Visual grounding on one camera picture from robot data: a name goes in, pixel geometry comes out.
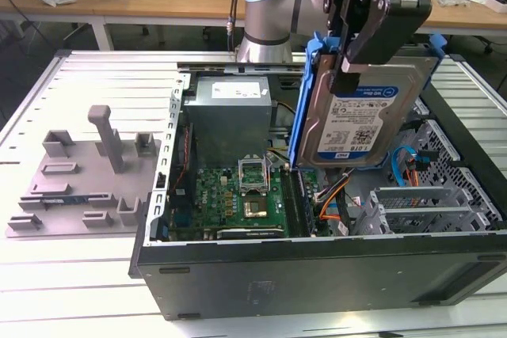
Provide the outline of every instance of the desk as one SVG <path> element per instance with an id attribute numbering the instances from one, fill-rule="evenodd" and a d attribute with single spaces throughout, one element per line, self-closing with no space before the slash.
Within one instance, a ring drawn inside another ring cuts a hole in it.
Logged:
<path id="1" fill-rule="evenodd" d="M 482 4 L 441 7 L 433 1 L 433 10 L 419 32 L 445 35 L 507 36 L 507 15 L 496 13 Z"/>
<path id="2" fill-rule="evenodd" d="M 107 24 L 200 25 L 224 27 L 231 0 L 77 0 L 52 8 L 40 0 L 13 0 L 31 21 L 88 23 L 101 50 L 112 50 Z M 507 16 L 479 4 L 440 7 L 419 30 L 421 33 L 507 36 Z M 238 2 L 238 23 L 243 26 L 245 2 Z M 0 0 L 0 19 L 23 21 L 8 0 Z"/>
<path id="3" fill-rule="evenodd" d="M 49 129 L 66 128 L 75 140 L 98 138 L 89 133 L 86 119 L 91 103 L 110 104 L 113 115 L 122 111 L 126 94 L 138 97 L 142 103 L 113 118 L 112 127 L 124 139 L 132 138 L 133 131 L 160 138 L 165 126 L 156 103 L 164 98 L 154 103 L 148 94 L 164 89 L 160 80 L 172 78 L 170 63 L 185 58 L 234 62 L 227 53 L 165 51 L 78 51 L 53 59 L 0 132 L 0 226 L 5 228 L 11 214 L 20 210 L 19 196 L 45 153 L 40 142 Z M 294 61 L 301 59 L 303 55 L 295 55 Z M 93 66 L 101 69 L 92 73 Z M 94 81 L 83 81 L 83 75 Z M 453 87 L 455 98 L 462 97 L 459 92 L 473 92 L 473 77 L 456 68 L 437 70 L 433 84 L 443 88 L 449 75 L 462 83 L 460 89 Z M 143 84 L 132 86 L 129 77 L 143 78 Z M 60 101 L 70 92 L 74 103 Z M 419 338 L 505 338 L 507 275 L 457 306 L 166 322 L 144 281 L 127 275 L 133 244 L 132 236 L 30 241 L 0 233 L 0 336 L 288 338 L 395 332 Z"/>

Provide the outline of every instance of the blue drive bracket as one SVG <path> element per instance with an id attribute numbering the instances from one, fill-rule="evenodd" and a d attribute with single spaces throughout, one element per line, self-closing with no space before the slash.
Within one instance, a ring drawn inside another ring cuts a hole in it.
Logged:
<path id="1" fill-rule="evenodd" d="M 314 38 L 308 41 L 303 80 L 301 81 L 301 88 L 299 90 L 298 105 L 295 111 L 294 125 L 292 126 L 292 135 L 288 148 L 291 168 L 295 168 L 299 142 L 301 141 L 304 122 L 307 118 L 308 104 L 310 103 L 311 92 L 314 88 L 315 76 L 317 75 L 317 72 L 314 71 L 314 69 L 317 70 L 318 68 L 314 68 L 314 65 L 312 64 L 313 57 L 315 57 L 318 53 L 331 53 L 337 51 L 339 45 L 339 37 L 322 38 L 318 32 L 315 32 Z"/>
<path id="2" fill-rule="evenodd" d="M 442 35 L 433 35 L 430 39 L 431 49 L 433 51 L 433 55 L 435 55 L 439 61 L 441 61 L 445 57 L 444 47 L 447 44 L 445 38 Z M 314 39 L 310 40 L 307 45 L 306 50 L 306 62 L 305 69 L 303 73 L 303 80 L 301 89 L 299 91 L 299 100 L 295 114 L 294 125 L 292 128 L 292 136 L 289 142 L 288 149 L 288 157 L 290 161 L 290 165 L 292 168 L 296 167 L 296 161 L 298 159 L 298 152 L 300 148 L 300 143 L 303 138 L 303 130 L 305 128 L 305 122 L 307 120 L 307 113 L 311 101 L 311 94 L 315 88 L 315 81 L 318 66 L 314 64 L 314 58 L 319 54 L 329 54 L 336 51 L 339 48 L 340 39 L 338 37 L 325 37 L 322 38 L 317 32 L 314 34 Z M 440 62 L 433 67 L 433 71 L 439 66 Z M 430 83 L 431 75 L 429 75 L 429 79 L 426 82 L 424 88 Z M 392 87 L 378 87 L 378 86 L 364 86 L 361 89 L 358 89 L 356 93 L 353 94 L 354 97 L 359 98 L 369 98 L 369 97 L 386 97 L 392 98 L 395 97 L 398 92 L 398 89 L 395 86 Z M 329 154 L 332 157 L 323 157 L 324 154 Z M 368 154 L 368 151 L 357 151 L 357 152 L 348 152 L 347 159 L 356 159 L 361 156 Z M 319 153 L 322 158 L 331 159 L 336 158 L 335 153 Z M 383 162 L 388 158 L 388 154 L 384 157 Z"/>

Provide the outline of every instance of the table leg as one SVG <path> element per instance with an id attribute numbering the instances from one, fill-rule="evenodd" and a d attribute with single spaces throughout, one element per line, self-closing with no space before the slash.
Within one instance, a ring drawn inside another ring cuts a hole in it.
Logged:
<path id="1" fill-rule="evenodd" d="M 21 29 L 19 21 L 5 20 L 3 21 L 3 24 L 17 39 L 25 37 L 25 33 L 23 32 L 23 29 Z"/>
<path id="2" fill-rule="evenodd" d="M 164 36 L 164 25 L 156 25 L 155 30 L 157 31 L 158 45 L 166 43 L 166 37 Z"/>
<path id="3" fill-rule="evenodd" d="M 93 33 L 97 40 L 98 48 L 101 51 L 114 51 L 114 47 L 111 41 L 111 35 L 109 34 L 108 26 L 101 22 L 92 22 Z"/>

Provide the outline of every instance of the electronic component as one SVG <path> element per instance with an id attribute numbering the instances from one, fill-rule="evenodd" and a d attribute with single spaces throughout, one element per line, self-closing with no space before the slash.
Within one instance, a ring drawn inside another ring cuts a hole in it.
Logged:
<path id="1" fill-rule="evenodd" d="M 369 66 L 353 93 L 323 96 L 331 76 L 304 86 L 298 109 L 305 112 L 296 117 L 290 142 L 292 166 L 380 164 L 437 63 L 429 51 L 418 50 L 419 57 L 411 54 L 410 48 L 402 49 L 388 64 Z M 330 70 L 332 62 L 322 61 L 319 70 Z"/>
<path id="2" fill-rule="evenodd" d="M 269 190 L 266 158 L 238 160 L 238 178 L 242 195 L 251 191 L 265 195 Z"/>
<path id="3" fill-rule="evenodd" d="M 309 237 L 313 233 L 313 212 L 299 170 L 280 169 L 285 214 L 291 236 Z"/>
<path id="4" fill-rule="evenodd" d="M 265 154 L 271 123 L 266 77 L 199 78 L 184 110 L 194 124 L 200 168 L 235 167 L 248 154 Z"/>
<path id="5" fill-rule="evenodd" d="M 245 212 L 245 218 L 266 218 L 268 216 L 268 203 L 266 197 L 243 197 L 243 210 Z"/>
<path id="6" fill-rule="evenodd" d="M 279 229 L 229 229 L 216 233 L 217 239 L 273 239 L 284 237 L 284 231 Z"/>

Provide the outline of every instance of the gray 3d printed part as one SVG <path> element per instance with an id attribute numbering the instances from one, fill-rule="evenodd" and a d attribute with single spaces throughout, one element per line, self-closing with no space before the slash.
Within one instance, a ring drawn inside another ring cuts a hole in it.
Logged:
<path id="1" fill-rule="evenodd" d="M 13 216 L 8 237 L 136 231 L 160 142 L 152 134 L 121 142 L 109 113 L 108 106 L 90 109 L 101 142 L 74 142 L 67 131 L 48 132 L 47 154 L 19 203 L 31 214 Z"/>
<path id="2" fill-rule="evenodd" d="M 428 81 L 436 59 L 421 49 L 372 65 L 355 93 L 328 90 L 333 60 L 323 57 L 311 91 L 295 164 L 299 167 L 378 165 Z"/>

